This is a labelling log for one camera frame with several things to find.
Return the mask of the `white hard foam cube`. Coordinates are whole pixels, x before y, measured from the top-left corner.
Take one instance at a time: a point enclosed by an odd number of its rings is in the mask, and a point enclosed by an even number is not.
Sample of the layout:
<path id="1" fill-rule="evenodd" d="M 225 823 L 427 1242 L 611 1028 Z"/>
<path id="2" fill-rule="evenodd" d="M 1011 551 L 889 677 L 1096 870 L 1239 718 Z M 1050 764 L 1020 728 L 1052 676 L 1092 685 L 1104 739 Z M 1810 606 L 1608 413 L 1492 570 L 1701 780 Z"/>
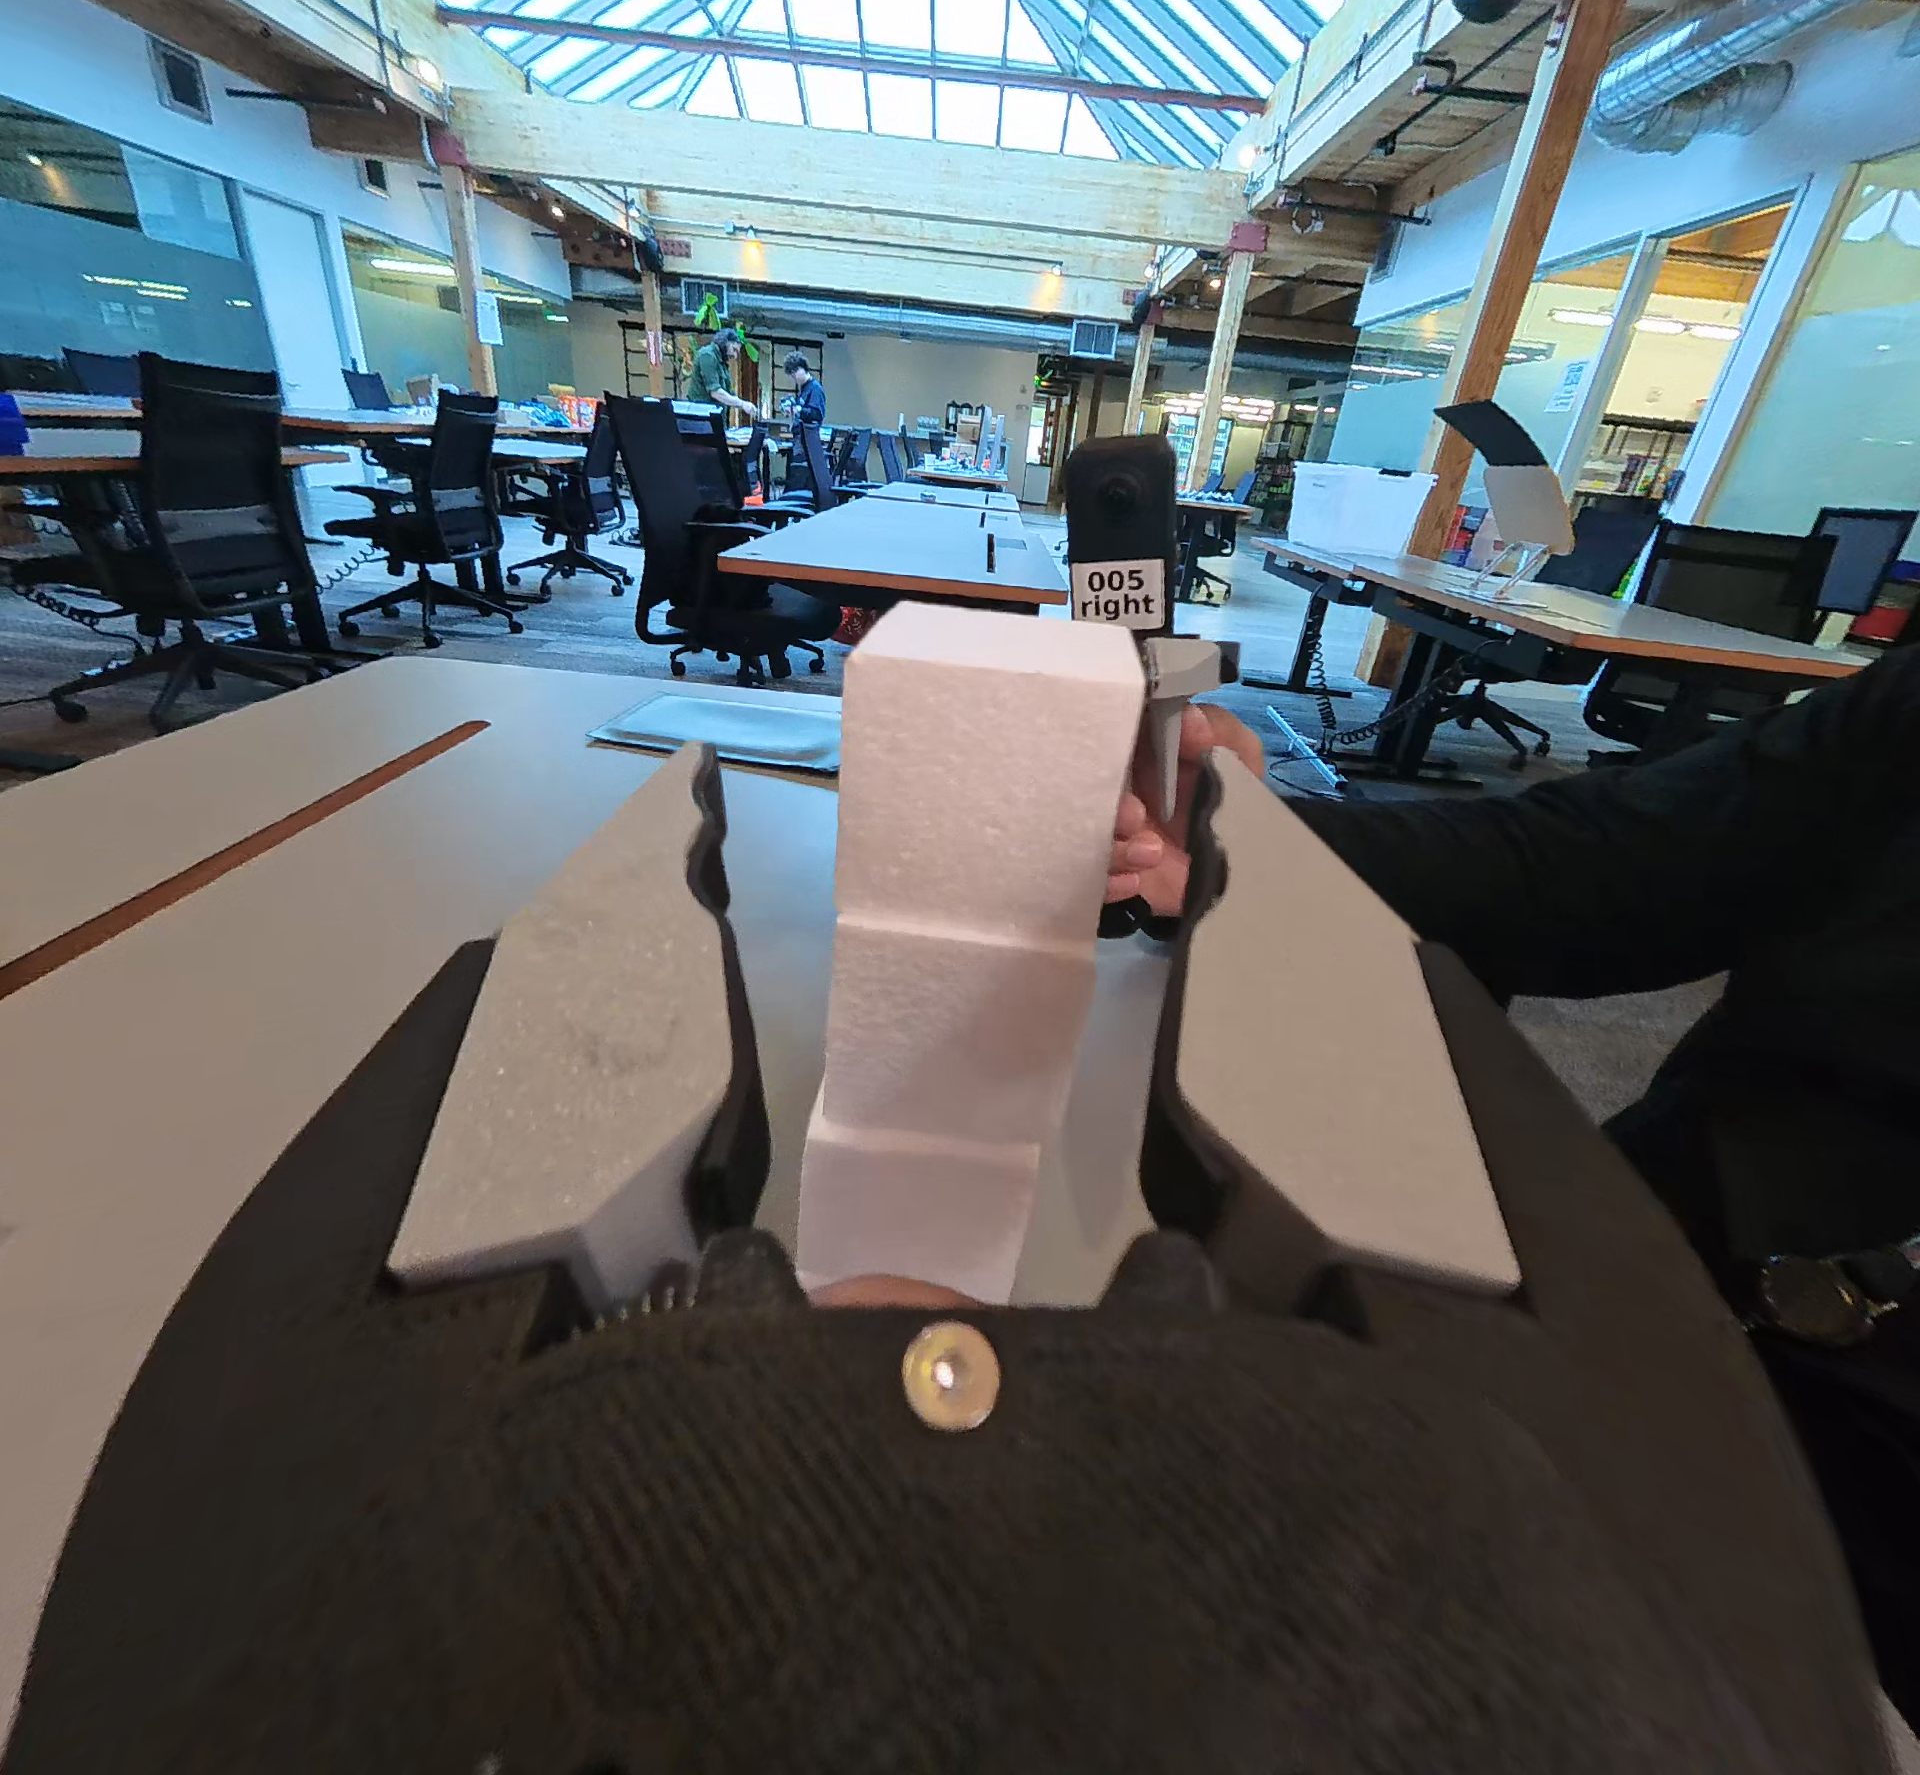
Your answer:
<path id="1" fill-rule="evenodd" d="M 815 1114 L 802 1164 L 802 1280 L 884 1275 L 1004 1302 L 1041 1158 L 1039 1144 L 852 1131 Z"/>
<path id="2" fill-rule="evenodd" d="M 1089 949 L 1141 711 L 1129 631 L 901 602 L 844 665 L 837 912 Z"/>
<path id="3" fill-rule="evenodd" d="M 842 918 L 821 1106 L 844 1133 L 1044 1146 L 1089 1016 L 1092 946 Z"/>

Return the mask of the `cluster of black office chairs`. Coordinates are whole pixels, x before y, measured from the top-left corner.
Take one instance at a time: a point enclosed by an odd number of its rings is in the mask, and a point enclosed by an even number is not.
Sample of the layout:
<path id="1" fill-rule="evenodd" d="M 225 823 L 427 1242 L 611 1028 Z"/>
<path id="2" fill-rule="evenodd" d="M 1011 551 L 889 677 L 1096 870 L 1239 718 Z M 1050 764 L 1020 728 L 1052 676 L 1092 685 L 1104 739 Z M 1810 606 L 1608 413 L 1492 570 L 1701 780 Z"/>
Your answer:
<path id="1" fill-rule="evenodd" d="M 169 732 L 188 689 L 215 692 L 223 677 L 294 687 L 373 659 L 324 635 L 318 577 L 281 466 L 280 398 L 268 380 L 150 351 L 137 368 L 130 510 L 83 540 L 82 555 L 94 592 L 150 644 L 52 687 L 49 706 L 79 724 L 89 692 L 154 677 L 148 722 Z M 499 548 L 495 426 L 492 396 L 442 395 L 410 478 L 367 495 L 384 531 L 382 559 L 414 574 L 393 608 L 419 610 L 425 642 L 447 610 L 492 616 L 515 637 L 526 627 L 526 603 L 430 573 Z"/>

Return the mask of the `grey flat pouch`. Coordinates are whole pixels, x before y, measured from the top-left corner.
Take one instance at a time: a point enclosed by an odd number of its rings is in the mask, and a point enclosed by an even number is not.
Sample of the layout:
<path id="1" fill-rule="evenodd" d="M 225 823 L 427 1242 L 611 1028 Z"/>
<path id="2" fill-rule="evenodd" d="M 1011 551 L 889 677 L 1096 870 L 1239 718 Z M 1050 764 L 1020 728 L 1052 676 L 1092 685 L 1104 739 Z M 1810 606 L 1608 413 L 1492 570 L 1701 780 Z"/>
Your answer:
<path id="1" fill-rule="evenodd" d="M 588 743 L 657 755 L 707 746 L 723 763 L 832 777 L 840 767 L 840 703 L 714 685 L 655 689 L 588 730 Z"/>

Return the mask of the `person's right hand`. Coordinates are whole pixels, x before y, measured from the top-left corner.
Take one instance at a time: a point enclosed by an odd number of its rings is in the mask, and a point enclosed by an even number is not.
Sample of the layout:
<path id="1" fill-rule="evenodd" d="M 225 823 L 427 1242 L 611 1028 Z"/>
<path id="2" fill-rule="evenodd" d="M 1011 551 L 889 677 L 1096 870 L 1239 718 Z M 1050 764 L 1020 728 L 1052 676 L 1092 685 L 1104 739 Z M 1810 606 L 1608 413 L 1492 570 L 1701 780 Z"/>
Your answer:
<path id="1" fill-rule="evenodd" d="M 1161 810 L 1161 772 L 1143 739 L 1133 777 L 1121 792 L 1106 881 L 1106 905 L 1141 900 L 1156 916 L 1181 912 L 1189 871 L 1192 803 L 1209 763 L 1235 759 L 1266 783 L 1266 749 L 1257 732 L 1232 714 L 1206 703 L 1183 707 L 1180 732 L 1178 798 Z"/>

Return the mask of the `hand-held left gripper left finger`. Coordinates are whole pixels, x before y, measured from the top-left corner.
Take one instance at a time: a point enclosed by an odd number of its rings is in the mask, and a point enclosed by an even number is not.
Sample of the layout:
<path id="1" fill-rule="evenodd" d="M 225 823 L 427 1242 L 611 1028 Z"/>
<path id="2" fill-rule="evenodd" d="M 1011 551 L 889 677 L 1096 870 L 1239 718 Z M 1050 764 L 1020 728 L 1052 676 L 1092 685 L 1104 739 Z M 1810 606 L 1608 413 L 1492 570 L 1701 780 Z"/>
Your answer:
<path id="1" fill-rule="evenodd" d="M 397 1232 L 401 1282 L 647 1287 L 773 1160 L 715 755 L 657 767 L 503 926 Z"/>

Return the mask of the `person's dark clothed body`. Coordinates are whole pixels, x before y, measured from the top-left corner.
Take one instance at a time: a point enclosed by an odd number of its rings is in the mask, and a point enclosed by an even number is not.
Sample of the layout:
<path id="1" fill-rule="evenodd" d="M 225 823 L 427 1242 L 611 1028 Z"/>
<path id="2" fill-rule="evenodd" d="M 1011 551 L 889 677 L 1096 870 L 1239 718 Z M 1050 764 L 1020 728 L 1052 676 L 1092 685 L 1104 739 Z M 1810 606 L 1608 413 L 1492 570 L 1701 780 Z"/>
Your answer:
<path id="1" fill-rule="evenodd" d="M 1835 1008 L 1730 979 L 1614 1121 L 1763 1351 L 1810 1452 L 1892 1706 L 1915 1727 L 1915 1293 L 1852 1349 L 1754 1327 L 1767 1259 L 1917 1226 L 1917 991 Z"/>

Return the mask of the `black office chair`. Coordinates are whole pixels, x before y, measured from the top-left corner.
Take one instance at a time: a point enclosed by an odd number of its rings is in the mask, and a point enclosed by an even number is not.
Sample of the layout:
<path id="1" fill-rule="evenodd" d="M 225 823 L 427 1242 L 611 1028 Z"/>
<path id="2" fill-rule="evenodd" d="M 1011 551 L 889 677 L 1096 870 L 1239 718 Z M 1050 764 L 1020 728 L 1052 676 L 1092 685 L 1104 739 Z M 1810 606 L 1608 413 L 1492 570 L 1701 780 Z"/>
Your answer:
<path id="1" fill-rule="evenodd" d="M 1833 546 L 1827 537 L 1745 533 L 1661 522 L 1633 600 L 1731 631 L 1811 644 L 1818 598 Z M 1673 755 L 1723 727 L 1778 707 L 1802 687 L 1786 680 L 1740 682 L 1731 669 L 1681 672 L 1607 661 L 1582 706 L 1597 736 L 1647 755 Z"/>

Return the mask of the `person's right forearm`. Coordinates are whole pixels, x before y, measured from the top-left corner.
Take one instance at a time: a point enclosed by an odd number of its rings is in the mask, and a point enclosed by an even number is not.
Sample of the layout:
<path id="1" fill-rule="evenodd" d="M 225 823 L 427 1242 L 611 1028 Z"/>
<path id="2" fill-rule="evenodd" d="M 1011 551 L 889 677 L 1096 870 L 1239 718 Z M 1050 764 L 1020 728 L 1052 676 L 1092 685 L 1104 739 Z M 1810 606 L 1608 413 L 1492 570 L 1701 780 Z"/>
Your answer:
<path id="1" fill-rule="evenodd" d="M 1488 802 L 1288 810 L 1507 996 L 1726 972 L 1835 1008 L 1915 1004 L 1912 646 L 1663 759 Z"/>

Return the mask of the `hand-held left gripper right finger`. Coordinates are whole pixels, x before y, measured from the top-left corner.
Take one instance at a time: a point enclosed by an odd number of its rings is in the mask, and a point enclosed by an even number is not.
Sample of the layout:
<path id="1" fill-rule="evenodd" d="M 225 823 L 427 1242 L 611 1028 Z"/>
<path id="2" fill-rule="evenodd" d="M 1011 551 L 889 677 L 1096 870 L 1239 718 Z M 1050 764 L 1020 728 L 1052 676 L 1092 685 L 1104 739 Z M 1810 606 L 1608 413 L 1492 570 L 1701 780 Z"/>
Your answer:
<path id="1" fill-rule="evenodd" d="M 1505 1296 L 1519 1261 L 1414 937 L 1235 759 L 1194 787 L 1143 1203 L 1253 1302 L 1331 1263 Z"/>

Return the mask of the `silver ventilation duct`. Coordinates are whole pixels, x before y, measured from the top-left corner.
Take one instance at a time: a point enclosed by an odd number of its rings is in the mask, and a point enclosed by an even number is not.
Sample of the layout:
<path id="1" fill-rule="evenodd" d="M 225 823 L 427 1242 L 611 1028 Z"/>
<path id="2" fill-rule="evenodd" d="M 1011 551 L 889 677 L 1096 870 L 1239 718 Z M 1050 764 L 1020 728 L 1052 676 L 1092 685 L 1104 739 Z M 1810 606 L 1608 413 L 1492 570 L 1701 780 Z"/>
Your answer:
<path id="1" fill-rule="evenodd" d="M 1731 0 L 1627 48 L 1600 75 L 1591 132 L 1636 155 L 1677 155 L 1702 136 L 1750 136 L 1792 81 L 1786 46 L 1868 0 Z"/>

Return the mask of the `black monitor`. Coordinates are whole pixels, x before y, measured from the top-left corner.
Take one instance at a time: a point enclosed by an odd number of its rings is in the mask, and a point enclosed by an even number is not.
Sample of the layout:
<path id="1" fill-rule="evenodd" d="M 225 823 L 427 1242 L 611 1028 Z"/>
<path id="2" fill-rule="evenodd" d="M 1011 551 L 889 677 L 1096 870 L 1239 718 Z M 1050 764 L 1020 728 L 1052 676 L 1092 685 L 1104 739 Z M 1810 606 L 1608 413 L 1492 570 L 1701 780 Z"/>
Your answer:
<path id="1" fill-rule="evenodd" d="M 1847 618 L 1870 611 L 1915 522 L 1915 510 L 1822 507 L 1810 537 L 1829 540 L 1831 555 L 1819 578 L 1815 610 Z"/>

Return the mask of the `clear acrylic stand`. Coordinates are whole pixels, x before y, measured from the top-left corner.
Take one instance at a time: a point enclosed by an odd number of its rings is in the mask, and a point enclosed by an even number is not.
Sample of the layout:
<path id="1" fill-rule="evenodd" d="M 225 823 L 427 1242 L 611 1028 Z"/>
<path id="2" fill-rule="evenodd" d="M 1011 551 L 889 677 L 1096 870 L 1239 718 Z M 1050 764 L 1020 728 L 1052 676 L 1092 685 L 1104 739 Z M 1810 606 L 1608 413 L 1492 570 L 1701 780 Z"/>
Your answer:
<path id="1" fill-rule="evenodd" d="M 1476 594 L 1507 594 L 1529 581 L 1547 562 L 1551 548 L 1551 543 L 1542 540 L 1505 540 L 1488 507 L 1464 565 L 1467 588 Z"/>

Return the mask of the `wooden support post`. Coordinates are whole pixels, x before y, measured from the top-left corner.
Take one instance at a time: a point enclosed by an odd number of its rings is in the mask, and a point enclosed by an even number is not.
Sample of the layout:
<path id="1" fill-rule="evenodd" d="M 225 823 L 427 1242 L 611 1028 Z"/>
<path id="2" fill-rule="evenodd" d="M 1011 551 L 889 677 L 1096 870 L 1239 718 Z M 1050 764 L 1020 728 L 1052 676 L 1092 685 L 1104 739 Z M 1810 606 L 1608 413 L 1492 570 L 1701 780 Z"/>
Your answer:
<path id="1" fill-rule="evenodd" d="M 1543 240 L 1586 124 L 1627 0 L 1557 0 L 1547 43 L 1509 155 L 1500 201 L 1466 300 L 1436 408 L 1491 398 L 1532 288 Z M 1405 555 L 1436 560 L 1472 462 L 1469 445 L 1436 417 L 1421 466 L 1433 475 Z M 1359 684 L 1392 687 L 1410 633 L 1374 620 L 1355 663 Z"/>

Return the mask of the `curved black white card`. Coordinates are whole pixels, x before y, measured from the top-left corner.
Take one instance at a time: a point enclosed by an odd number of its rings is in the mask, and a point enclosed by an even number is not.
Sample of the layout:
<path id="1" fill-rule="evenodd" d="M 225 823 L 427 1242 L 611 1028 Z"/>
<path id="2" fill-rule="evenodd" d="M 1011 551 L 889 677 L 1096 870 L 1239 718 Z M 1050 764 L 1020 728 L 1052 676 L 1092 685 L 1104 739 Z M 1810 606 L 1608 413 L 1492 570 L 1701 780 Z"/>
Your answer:
<path id="1" fill-rule="evenodd" d="M 1540 548 L 1546 557 L 1573 548 L 1559 478 L 1513 415 L 1492 401 L 1474 401 L 1440 408 L 1435 417 L 1483 462 L 1482 486 L 1499 540 Z"/>

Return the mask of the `white power strip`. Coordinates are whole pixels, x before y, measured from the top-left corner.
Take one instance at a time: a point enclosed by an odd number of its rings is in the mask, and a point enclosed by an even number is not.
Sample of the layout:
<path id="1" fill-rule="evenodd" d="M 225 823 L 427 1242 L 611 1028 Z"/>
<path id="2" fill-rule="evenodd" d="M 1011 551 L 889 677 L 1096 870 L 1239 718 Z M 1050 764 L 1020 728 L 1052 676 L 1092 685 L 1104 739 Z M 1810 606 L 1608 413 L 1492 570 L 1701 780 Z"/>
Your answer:
<path id="1" fill-rule="evenodd" d="M 1303 780 L 1313 783 L 1310 794 L 1331 798 L 1346 794 L 1346 782 L 1308 734 L 1294 728 L 1278 707 L 1266 707 L 1266 715 L 1279 736 L 1279 749 L 1268 770 L 1272 776 L 1286 770 L 1303 772 Z"/>

